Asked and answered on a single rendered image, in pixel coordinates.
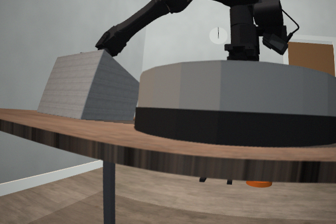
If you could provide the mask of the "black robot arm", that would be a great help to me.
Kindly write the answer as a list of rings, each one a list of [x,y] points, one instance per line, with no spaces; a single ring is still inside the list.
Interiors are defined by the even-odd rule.
[[[112,57],[121,53],[130,38],[157,18],[183,11],[193,0],[151,0],[130,18],[106,31],[95,45]],[[230,28],[240,25],[241,43],[254,43],[258,54],[259,36],[263,45],[284,55],[288,48],[286,25],[280,0],[213,0],[230,9]],[[254,20],[253,20],[254,17]],[[258,25],[256,26],[254,24]],[[270,26],[271,25],[271,26]],[[275,26],[273,26],[275,25]]]

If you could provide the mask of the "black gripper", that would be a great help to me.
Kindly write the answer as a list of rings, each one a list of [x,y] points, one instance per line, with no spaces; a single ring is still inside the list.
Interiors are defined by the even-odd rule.
[[[224,45],[224,51],[228,51],[227,60],[259,61],[259,54],[254,43],[241,43],[240,25],[230,28],[231,44]]]

